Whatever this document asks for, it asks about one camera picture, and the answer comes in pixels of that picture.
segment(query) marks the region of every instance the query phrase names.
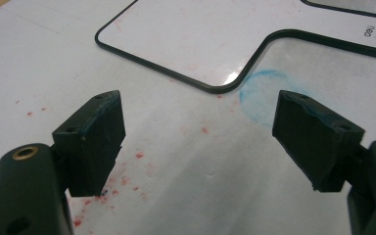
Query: white tabletop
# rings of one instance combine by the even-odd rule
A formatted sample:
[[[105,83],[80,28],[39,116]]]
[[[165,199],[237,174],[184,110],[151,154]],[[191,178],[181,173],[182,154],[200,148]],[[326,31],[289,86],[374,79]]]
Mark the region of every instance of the white tabletop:
[[[99,48],[131,1],[13,0],[0,8],[0,158],[118,89],[127,136],[104,198],[70,199],[75,234],[350,234],[346,185],[313,192],[271,136],[279,89],[304,93],[376,140],[376,59],[270,44],[235,90],[212,95]]]

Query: blue stain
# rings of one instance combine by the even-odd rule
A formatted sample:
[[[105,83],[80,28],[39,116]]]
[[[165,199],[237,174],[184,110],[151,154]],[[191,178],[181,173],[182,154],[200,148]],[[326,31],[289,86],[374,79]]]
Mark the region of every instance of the blue stain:
[[[243,113],[256,123],[272,127],[280,90],[309,95],[282,71],[260,70],[246,77],[240,90]]]

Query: brass screw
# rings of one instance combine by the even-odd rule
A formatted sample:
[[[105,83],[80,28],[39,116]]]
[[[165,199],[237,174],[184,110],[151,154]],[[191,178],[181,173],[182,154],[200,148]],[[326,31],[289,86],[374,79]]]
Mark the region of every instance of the brass screw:
[[[21,148],[15,152],[12,158],[16,161],[27,160],[38,153],[38,148],[34,146],[28,146]]]

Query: black border line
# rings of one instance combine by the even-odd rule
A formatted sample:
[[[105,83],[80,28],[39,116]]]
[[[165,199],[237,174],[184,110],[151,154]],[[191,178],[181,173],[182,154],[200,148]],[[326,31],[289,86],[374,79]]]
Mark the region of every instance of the black border line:
[[[142,66],[148,67],[148,68],[150,68],[154,71],[159,71],[161,73],[164,73],[164,74],[166,74],[170,77],[173,77],[173,78],[178,79],[180,81],[186,82],[186,83],[188,83],[188,84],[190,84],[190,85],[192,85],[196,88],[207,91],[211,94],[226,93],[226,92],[229,92],[229,91],[235,89],[236,87],[238,87],[241,84],[241,82],[243,81],[243,79],[247,76],[249,71],[253,68],[255,62],[258,60],[261,53],[263,53],[263,51],[267,47],[267,45],[270,42],[272,42],[276,39],[280,39],[280,38],[297,38],[297,39],[301,39],[301,40],[304,40],[304,41],[313,42],[313,43],[321,44],[321,45],[324,45],[324,46],[338,48],[338,49],[342,49],[342,50],[345,50],[345,51],[350,51],[350,52],[354,52],[354,53],[357,53],[357,54],[376,58],[376,48],[375,47],[368,47],[368,46],[364,46],[364,45],[360,45],[360,44],[356,44],[356,43],[352,43],[352,42],[348,42],[348,41],[344,41],[344,40],[340,40],[340,39],[336,39],[336,38],[332,38],[332,37],[323,36],[323,35],[320,35],[320,34],[315,34],[315,33],[307,32],[307,31],[297,30],[297,29],[282,29],[282,30],[275,31],[275,32],[269,34],[268,36],[266,36],[264,38],[264,40],[261,42],[261,44],[258,47],[258,49],[256,50],[256,52],[253,54],[253,56],[250,58],[250,60],[246,63],[246,65],[244,66],[244,68],[242,69],[242,71],[240,72],[240,74],[237,76],[237,78],[234,81],[232,81],[229,84],[222,85],[222,86],[212,86],[212,85],[208,85],[204,82],[201,82],[199,80],[196,80],[192,77],[181,74],[177,71],[167,69],[165,67],[159,66],[155,63],[152,63],[152,62],[147,61],[145,59],[142,59],[140,57],[134,56],[134,55],[127,53],[125,51],[119,50],[118,48],[107,45],[107,44],[105,44],[105,43],[103,43],[99,40],[99,34],[101,33],[101,31],[103,31],[103,29],[105,29],[109,24],[111,24],[115,19],[117,19],[121,14],[123,14],[127,9],[129,9],[137,1],[138,0],[135,0],[134,2],[132,2],[123,11],[121,11],[117,16],[115,16],[113,19],[111,19],[108,23],[106,23],[103,27],[101,27],[97,31],[97,33],[95,35],[96,43],[101,48],[106,49],[106,50],[113,52],[115,54],[118,54],[118,55],[120,55],[120,56],[122,56],[122,57],[124,57],[124,58],[126,58],[130,61],[136,62],[136,63],[138,63]]]
[[[362,15],[366,17],[376,18],[376,13],[369,13],[369,12],[364,12],[360,10],[352,10],[352,9],[347,9],[347,8],[328,6],[328,5],[323,5],[319,3],[313,3],[313,2],[310,2],[309,0],[301,0],[301,1],[309,5],[310,7],[323,8],[323,9],[328,9],[328,10],[333,10],[333,11],[338,11],[338,12],[345,12],[345,13],[351,13],[351,14],[357,14],[357,15]]]

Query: table surface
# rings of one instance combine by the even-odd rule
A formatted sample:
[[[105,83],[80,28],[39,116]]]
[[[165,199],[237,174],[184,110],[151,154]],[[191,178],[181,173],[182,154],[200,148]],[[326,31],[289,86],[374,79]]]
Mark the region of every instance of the table surface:
[[[131,1],[13,0],[0,8],[0,158],[96,94],[121,93],[127,136],[103,198],[69,199],[75,234],[350,234],[346,197],[313,192],[271,136],[280,89],[376,140],[376,59],[279,39],[235,90],[212,95],[99,48]]]

